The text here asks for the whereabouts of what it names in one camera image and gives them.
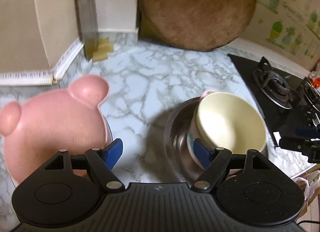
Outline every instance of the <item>circular disc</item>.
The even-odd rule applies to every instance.
[[[256,0],[139,0],[153,32],[167,44],[207,51],[236,39],[249,24]]]

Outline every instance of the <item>marble countertop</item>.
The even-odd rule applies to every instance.
[[[163,132],[175,107],[213,88],[234,93],[257,108],[228,53],[260,60],[227,46],[212,52],[192,52],[138,42],[135,48],[120,49],[108,60],[93,64],[85,60],[81,51],[56,86],[1,87],[0,108],[12,100],[24,103],[44,91],[68,87],[81,75],[98,74],[110,83],[109,97],[100,110],[113,138],[121,138],[124,143],[123,155],[113,172],[126,186],[129,182],[173,182],[176,180],[164,155]],[[290,71],[274,63],[273,66]],[[269,159],[290,177],[312,166],[300,153],[274,149],[270,135],[267,146]],[[1,140],[0,231],[9,231],[18,224],[11,206],[13,190]]]

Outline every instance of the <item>pink plastic container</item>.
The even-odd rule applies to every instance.
[[[6,104],[0,111],[0,134],[13,182],[20,184],[60,149],[83,154],[111,143],[110,128],[98,109],[108,94],[106,80],[85,75],[68,89],[42,93],[23,105]]]

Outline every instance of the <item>metal bowl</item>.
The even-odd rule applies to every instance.
[[[172,112],[164,128],[164,150],[170,169],[180,182],[189,184],[193,184],[203,173],[203,169],[191,158],[187,147],[187,133],[199,99],[192,98],[180,104]],[[262,154],[268,157],[267,146]]]

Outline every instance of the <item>screw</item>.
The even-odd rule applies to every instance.
[[[120,189],[122,187],[122,183],[114,180],[109,181],[106,186],[108,189]]]
[[[205,180],[196,181],[193,185],[197,189],[207,189],[210,187],[210,183]]]

